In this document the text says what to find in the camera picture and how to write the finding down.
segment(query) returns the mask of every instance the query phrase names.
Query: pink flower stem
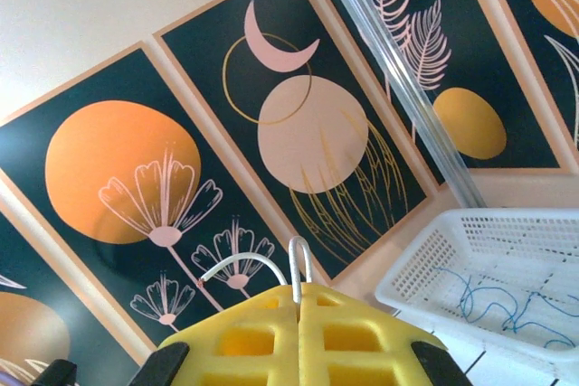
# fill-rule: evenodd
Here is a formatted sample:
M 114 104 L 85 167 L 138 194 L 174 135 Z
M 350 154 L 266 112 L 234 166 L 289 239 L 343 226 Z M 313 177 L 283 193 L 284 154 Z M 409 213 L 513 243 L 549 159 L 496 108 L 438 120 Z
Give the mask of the pink flower stem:
M 169 252 L 171 252 L 171 255 L 173 255 L 173 258 L 175 259 L 175 261 L 177 261 L 177 264 L 179 264 L 179 266 L 183 269 L 185 274 L 193 281 L 195 286 L 199 288 L 201 294 L 203 294 L 205 298 L 209 300 L 209 303 L 211 303 L 216 310 L 223 311 L 223 307 L 219 303 L 217 303 L 217 300 L 215 300 L 211 294 L 207 292 L 207 290 L 203 287 L 203 284 L 201 286 L 199 285 L 199 280 L 197 280 L 197 278 L 193 275 L 193 273 L 191 273 L 191 270 L 187 268 L 187 265 L 183 262 L 183 260 L 179 258 L 179 255 L 177 255 L 175 249 L 173 249 L 172 247 L 169 247 L 167 249 L 169 250 Z
M 392 95 L 390 94 L 390 83 L 388 83 L 388 78 L 384 78 L 384 88 L 386 89 L 386 99 L 389 103 L 392 103 Z

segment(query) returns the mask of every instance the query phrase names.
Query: white cable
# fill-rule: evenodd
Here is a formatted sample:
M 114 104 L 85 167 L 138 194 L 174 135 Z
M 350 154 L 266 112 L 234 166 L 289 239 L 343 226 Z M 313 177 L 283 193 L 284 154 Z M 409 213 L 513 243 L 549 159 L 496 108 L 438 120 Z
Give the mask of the white cable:
M 278 268 L 278 266 L 275 265 L 275 263 L 271 259 L 264 257 L 263 255 L 260 255 L 259 253 L 253 253 L 253 252 L 236 253 L 235 255 L 231 255 L 231 257 L 227 257 L 226 259 L 218 262 L 216 265 L 209 268 L 199 278 L 199 281 L 200 281 L 199 283 L 202 285 L 204 282 L 211 279 L 222 268 L 229 266 L 231 263 L 233 263 L 235 261 L 239 261 L 240 259 L 255 259 L 255 260 L 262 262 L 263 264 L 268 266 L 271 269 L 271 271 L 273 271 L 276 278 L 280 282 L 280 285 L 288 285 L 288 281 L 283 276 L 283 273 L 281 273 L 281 270 Z
M 292 237 L 289 241 L 289 271 L 291 273 L 291 287 L 293 289 L 293 301 L 301 303 L 301 276 L 299 275 L 297 248 L 300 245 L 304 253 L 306 262 L 306 282 L 312 281 L 311 252 L 309 251 L 308 242 L 299 235 Z

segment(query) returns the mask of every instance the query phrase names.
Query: pink crescent moon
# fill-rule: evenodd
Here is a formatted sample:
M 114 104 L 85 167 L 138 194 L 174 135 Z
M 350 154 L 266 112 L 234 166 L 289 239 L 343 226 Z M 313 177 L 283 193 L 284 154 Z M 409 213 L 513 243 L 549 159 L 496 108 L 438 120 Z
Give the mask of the pink crescent moon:
M 277 72 L 295 71 L 305 65 L 319 45 L 319 39 L 317 39 L 300 52 L 285 52 L 271 45 L 261 33 L 260 26 L 257 25 L 253 1 L 250 2 L 245 12 L 243 30 L 245 31 L 245 41 L 257 60 L 270 70 Z

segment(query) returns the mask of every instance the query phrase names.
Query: yellow plastic object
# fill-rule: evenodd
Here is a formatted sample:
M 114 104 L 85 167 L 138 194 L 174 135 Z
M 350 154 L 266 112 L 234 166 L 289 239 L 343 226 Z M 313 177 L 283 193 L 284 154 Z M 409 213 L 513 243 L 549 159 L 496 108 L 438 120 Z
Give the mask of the yellow plastic object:
M 189 344 L 172 386 L 431 385 L 411 348 L 431 334 L 337 291 L 275 287 L 167 338 Z
M 275 287 L 185 330 L 172 386 L 298 386 L 298 322 L 291 286 Z

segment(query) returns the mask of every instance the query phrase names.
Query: gold circle outline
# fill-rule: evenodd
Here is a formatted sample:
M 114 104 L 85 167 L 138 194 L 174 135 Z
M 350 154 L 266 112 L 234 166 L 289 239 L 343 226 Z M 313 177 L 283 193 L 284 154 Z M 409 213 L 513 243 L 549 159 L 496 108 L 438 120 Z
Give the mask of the gold circle outline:
M 281 42 L 287 44 L 289 47 L 291 47 L 296 52 L 299 51 L 298 47 L 296 47 L 291 42 L 288 42 L 277 35 L 274 35 L 272 33 L 263 33 L 262 35 L 263 36 L 269 36 L 270 38 L 281 41 Z M 239 115 L 241 115 L 242 117 L 244 117 L 248 121 L 250 121 L 254 124 L 262 124 L 265 126 L 271 126 L 274 124 L 279 124 L 280 122 L 283 122 L 283 121 L 293 117 L 298 112 L 298 110 L 300 110 L 303 107 L 303 105 L 306 103 L 306 100 L 308 99 L 308 96 L 309 96 L 309 92 L 311 91 L 312 72 L 311 72 L 311 67 L 309 66 L 309 62 L 306 62 L 306 66 L 308 67 L 308 75 L 309 75 L 308 90 L 306 91 L 306 95 L 305 95 L 304 99 L 299 103 L 299 106 L 297 108 L 295 108 L 287 116 L 285 116 L 281 119 L 277 119 L 275 121 L 259 121 L 258 119 L 250 117 L 245 112 L 243 112 L 240 108 L 238 108 L 237 105 L 235 105 L 235 103 L 233 102 L 232 96 L 229 93 L 229 89 L 227 88 L 227 63 L 229 62 L 229 58 L 230 58 L 233 50 L 235 49 L 235 47 L 237 47 L 244 40 L 245 40 L 245 35 L 242 36 L 236 42 L 234 42 L 233 45 L 229 48 L 229 50 L 225 54 L 225 58 L 223 59 L 223 67 L 222 67 L 223 92 L 225 93 L 225 97 L 227 98 L 227 101 L 229 102 L 230 106 L 233 108 L 233 110 L 235 110 Z

